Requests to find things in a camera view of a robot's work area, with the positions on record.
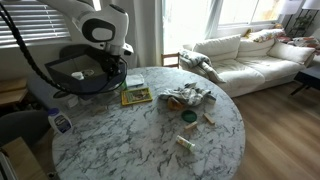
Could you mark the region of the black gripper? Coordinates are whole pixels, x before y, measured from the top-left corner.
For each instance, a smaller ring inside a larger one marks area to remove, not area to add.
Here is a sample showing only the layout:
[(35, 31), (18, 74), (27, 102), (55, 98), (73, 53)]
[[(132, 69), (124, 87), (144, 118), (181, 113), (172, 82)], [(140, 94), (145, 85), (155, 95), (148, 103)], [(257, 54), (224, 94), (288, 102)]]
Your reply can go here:
[(101, 67), (109, 79), (112, 79), (121, 73), (121, 70), (119, 69), (119, 58), (117, 56), (108, 54), (103, 55)]

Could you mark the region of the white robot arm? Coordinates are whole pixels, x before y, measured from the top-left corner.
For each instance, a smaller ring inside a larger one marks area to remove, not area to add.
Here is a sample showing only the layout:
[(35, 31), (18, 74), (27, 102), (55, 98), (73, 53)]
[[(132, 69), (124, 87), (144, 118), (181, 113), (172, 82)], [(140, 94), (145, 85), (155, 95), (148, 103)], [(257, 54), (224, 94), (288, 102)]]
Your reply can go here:
[(81, 0), (39, 0), (67, 16), (89, 42), (86, 53), (96, 60), (109, 76), (118, 75), (120, 57), (125, 51), (133, 52), (125, 43), (129, 16), (121, 7), (109, 4), (101, 10)]

